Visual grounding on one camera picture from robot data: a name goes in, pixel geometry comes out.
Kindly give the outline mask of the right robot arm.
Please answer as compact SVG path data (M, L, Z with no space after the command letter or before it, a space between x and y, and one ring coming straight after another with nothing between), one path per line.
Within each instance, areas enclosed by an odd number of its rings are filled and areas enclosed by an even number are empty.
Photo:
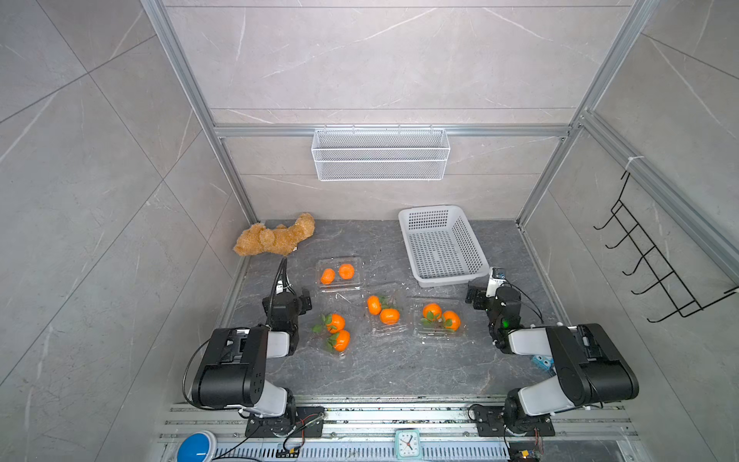
M552 377L507 394L498 417L505 433L525 436L552 414L638 396L637 376L601 325L525 326L522 293L508 282L494 291L470 282L465 302L485 312L502 353L550 359L553 366Z

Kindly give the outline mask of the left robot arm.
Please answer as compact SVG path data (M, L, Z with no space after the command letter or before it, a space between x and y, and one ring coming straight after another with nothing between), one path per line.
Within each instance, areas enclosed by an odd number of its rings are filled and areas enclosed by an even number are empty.
M217 328L200 348L204 354L181 392L201 410L236 409L259 419L296 421L294 395L267 380L267 361L293 355L299 343L299 317L312 309L310 292L287 290L263 299L271 319L254 327Z

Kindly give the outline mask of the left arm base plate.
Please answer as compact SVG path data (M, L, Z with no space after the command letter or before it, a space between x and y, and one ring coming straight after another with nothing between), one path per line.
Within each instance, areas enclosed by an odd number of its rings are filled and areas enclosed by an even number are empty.
M323 436L323 418L326 409L322 406L300 406L292 411L288 409L281 417L261 418L250 414L246 420L244 435L251 438L286 438L294 429L299 429L317 420L306 429L296 431L292 438L305 436L308 439Z

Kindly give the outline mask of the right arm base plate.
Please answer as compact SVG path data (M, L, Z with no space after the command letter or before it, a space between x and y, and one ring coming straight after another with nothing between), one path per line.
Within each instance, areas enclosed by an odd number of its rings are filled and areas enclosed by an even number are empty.
M480 437L552 437L555 430L549 416L531 417L504 406L472 404L468 417Z

